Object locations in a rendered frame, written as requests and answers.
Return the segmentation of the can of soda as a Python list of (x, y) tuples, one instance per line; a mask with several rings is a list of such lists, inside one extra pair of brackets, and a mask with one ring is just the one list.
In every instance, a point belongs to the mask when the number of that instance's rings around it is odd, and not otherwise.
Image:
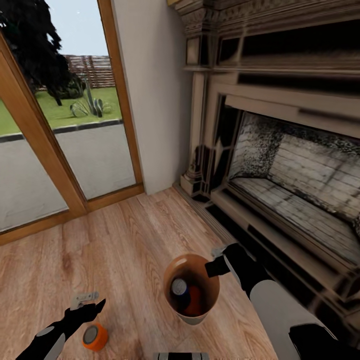
[(185, 308), (184, 315), (188, 317), (199, 317), (201, 311), (201, 290), (199, 286), (190, 285), (188, 290), (191, 297), (190, 305)]
[(192, 300), (187, 282), (182, 278), (178, 278), (172, 283), (171, 289), (178, 307), (187, 309)]
[(107, 343), (108, 332), (99, 324), (92, 324), (83, 335), (83, 345), (87, 349), (100, 351)]

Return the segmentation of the trash can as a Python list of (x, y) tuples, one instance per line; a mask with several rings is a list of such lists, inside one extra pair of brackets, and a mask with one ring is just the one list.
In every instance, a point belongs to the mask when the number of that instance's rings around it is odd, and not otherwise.
[[(174, 267), (174, 264), (181, 259), (186, 262)], [(167, 267), (164, 273), (162, 288), (166, 302), (171, 309), (188, 325), (198, 325), (215, 306), (220, 294), (219, 276), (209, 277), (205, 264), (209, 263), (205, 257), (187, 253), (175, 258)], [(199, 317), (185, 316), (185, 309), (179, 308), (172, 293), (172, 284), (177, 279), (183, 279), (187, 285), (195, 285), (201, 290), (201, 310)]]

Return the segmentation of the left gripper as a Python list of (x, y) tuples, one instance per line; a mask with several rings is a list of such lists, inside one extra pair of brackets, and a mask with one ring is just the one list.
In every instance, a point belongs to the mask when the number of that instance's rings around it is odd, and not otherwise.
[(76, 310), (70, 310), (70, 308), (68, 308), (64, 312), (64, 318), (71, 317), (72, 319), (75, 320), (76, 330), (73, 332), (75, 333), (83, 323), (95, 320), (97, 315), (103, 310), (105, 304), (106, 304), (106, 299), (102, 300), (98, 304), (93, 303), (93, 304), (83, 305), (83, 307), (80, 307), (79, 309)]

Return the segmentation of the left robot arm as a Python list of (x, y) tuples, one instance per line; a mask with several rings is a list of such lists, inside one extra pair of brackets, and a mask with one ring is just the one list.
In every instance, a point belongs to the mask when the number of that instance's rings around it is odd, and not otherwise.
[(96, 300), (99, 296), (97, 291), (75, 294), (71, 307), (64, 312), (64, 318), (36, 334), (31, 344), (15, 360), (57, 360), (64, 349), (65, 341), (83, 323), (95, 320), (103, 310), (106, 299), (98, 304), (83, 304)]

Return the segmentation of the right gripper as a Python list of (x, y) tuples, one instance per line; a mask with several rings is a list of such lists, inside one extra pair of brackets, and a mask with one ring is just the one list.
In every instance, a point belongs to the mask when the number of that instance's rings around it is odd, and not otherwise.
[[(221, 257), (221, 256), (220, 256)], [(205, 266), (205, 269), (207, 271), (207, 275), (209, 278), (212, 278), (212, 277), (216, 277), (218, 275), (224, 275), (226, 273), (228, 273), (228, 271), (224, 271), (220, 264), (219, 264), (219, 259), (220, 257), (218, 257), (216, 260), (213, 260), (213, 261), (210, 261), (210, 262), (207, 262), (204, 266)]]

